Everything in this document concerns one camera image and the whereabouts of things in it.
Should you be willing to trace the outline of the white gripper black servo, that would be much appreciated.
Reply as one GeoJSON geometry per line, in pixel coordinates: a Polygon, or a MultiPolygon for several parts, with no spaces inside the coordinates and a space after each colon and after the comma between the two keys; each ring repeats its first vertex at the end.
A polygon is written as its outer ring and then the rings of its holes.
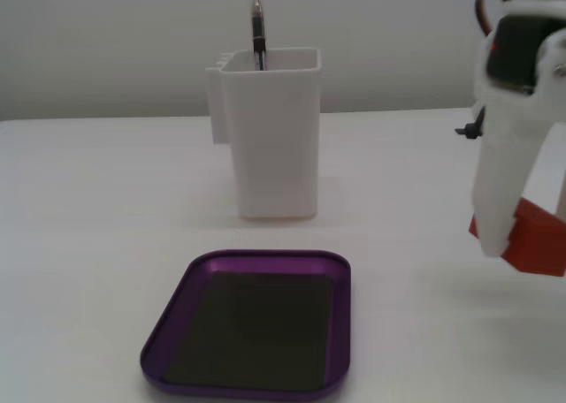
{"type": "Polygon", "coordinates": [[[558,207],[566,162],[560,124],[565,1],[507,0],[494,26],[483,0],[475,1],[474,14],[485,40],[475,73],[479,111],[472,125],[483,136],[472,205],[483,253],[499,257],[509,245],[522,194],[548,212],[558,207]],[[543,125],[553,127],[538,153],[543,125]]]}

